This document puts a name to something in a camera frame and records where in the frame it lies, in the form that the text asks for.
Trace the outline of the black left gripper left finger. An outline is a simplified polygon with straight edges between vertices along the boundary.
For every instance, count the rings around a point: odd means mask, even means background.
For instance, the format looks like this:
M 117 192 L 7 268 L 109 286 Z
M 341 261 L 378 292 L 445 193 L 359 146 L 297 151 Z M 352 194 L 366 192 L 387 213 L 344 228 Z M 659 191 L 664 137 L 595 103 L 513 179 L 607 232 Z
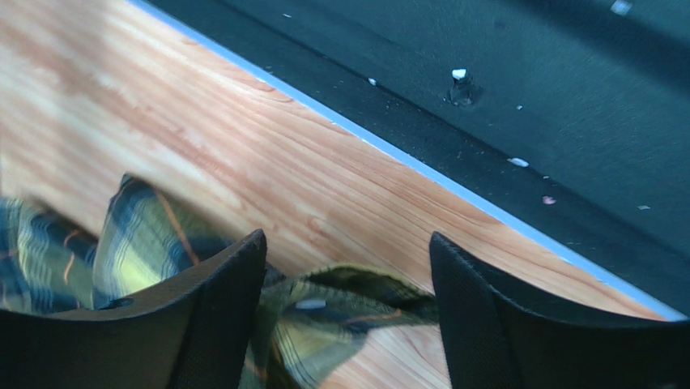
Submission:
M 4 388 L 235 388 L 262 288 L 255 230 L 98 310 L 1 313 Z

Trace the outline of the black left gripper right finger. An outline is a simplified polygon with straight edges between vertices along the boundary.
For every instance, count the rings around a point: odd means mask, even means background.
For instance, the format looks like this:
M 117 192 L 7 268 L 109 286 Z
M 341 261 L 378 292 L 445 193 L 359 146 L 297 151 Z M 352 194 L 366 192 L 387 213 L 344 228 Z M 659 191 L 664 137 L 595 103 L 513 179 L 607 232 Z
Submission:
M 429 242 L 454 388 L 689 385 L 689 323 L 616 314 L 520 280 L 441 233 Z

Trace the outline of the yellow black plaid shirt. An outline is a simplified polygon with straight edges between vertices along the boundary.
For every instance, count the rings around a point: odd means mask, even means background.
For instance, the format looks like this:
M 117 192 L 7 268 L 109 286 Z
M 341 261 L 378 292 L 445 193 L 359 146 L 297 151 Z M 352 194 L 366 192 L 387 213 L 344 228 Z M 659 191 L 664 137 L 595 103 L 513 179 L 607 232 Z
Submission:
M 98 310 L 240 240 L 162 190 L 124 176 L 99 237 L 43 204 L 1 200 L 1 313 Z M 435 297 L 370 267 L 287 277 L 267 261 L 235 388 L 316 388 L 382 327 L 432 325 Z

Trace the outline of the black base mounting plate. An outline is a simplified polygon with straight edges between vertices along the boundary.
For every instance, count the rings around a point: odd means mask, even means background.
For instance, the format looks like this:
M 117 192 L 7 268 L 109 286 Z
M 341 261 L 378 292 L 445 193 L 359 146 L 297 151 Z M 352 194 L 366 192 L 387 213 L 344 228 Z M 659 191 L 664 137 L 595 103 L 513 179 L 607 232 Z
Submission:
M 155 6 L 688 315 L 688 2 Z

